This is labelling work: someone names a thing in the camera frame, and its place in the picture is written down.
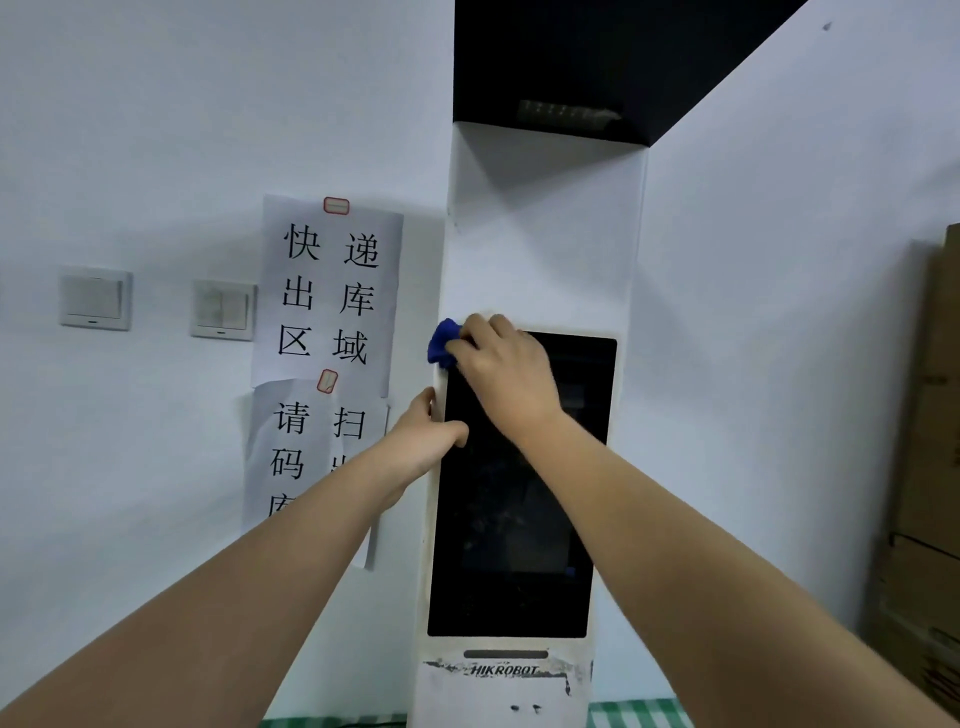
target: hand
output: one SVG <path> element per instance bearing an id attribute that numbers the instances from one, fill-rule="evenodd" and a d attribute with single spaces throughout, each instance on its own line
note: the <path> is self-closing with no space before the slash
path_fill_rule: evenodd
<path id="1" fill-rule="evenodd" d="M 396 483 L 384 498 L 382 510 L 395 505 L 406 487 L 439 463 L 451 447 L 462 448 L 467 443 L 466 423 L 435 423 L 430 418 L 434 398 L 433 387 L 420 392 L 390 433 L 372 448 L 391 468 L 391 480 Z"/>
<path id="2" fill-rule="evenodd" d="M 472 314 L 446 350 L 457 357 L 487 417 L 514 444 L 564 413 L 543 346 L 505 316 L 486 321 Z"/>

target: green and white checkered tablecloth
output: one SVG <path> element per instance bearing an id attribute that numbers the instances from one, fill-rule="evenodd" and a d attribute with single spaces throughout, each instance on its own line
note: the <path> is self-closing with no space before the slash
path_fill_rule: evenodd
<path id="1" fill-rule="evenodd" d="M 264 720 L 260 728 L 344 728 L 357 724 L 402 726 L 406 724 L 406 715 L 275 718 Z M 627 700 L 592 703 L 587 728 L 693 728 L 693 723 L 676 700 Z"/>

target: black screen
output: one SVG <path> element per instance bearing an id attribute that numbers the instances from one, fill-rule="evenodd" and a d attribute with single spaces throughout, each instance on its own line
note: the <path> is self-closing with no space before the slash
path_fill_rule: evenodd
<path id="1" fill-rule="evenodd" d="M 564 410 L 606 442 L 616 342 L 533 335 Z M 456 370 L 445 415 L 467 422 L 470 436 L 441 465 L 428 634 L 584 637 L 593 564 L 560 503 Z"/>

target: black overhead panel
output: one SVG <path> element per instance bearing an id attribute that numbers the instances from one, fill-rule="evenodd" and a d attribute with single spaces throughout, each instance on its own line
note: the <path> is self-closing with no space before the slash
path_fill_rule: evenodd
<path id="1" fill-rule="evenodd" d="M 453 120 L 653 144 L 803 0 L 457 0 Z"/>

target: person's right arm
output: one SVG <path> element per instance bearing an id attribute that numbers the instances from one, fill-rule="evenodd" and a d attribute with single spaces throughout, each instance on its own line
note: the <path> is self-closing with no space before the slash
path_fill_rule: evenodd
<path id="1" fill-rule="evenodd" d="M 470 316 L 448 350 L 550 487 L 697 728 L 948 728 L 798 585 L 565 415 L 543 347 Z"/>

